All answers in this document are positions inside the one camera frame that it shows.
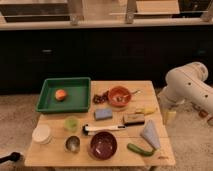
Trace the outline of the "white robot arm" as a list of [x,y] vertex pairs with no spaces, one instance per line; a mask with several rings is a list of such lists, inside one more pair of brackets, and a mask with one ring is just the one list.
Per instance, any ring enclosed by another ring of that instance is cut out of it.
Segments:
[[213,114],[213,87],[205,83],[208,69],[201,62],[176,67],[167,72],[166,86],[158,94],[163,124],[168,123],[173,107],[189,100]]

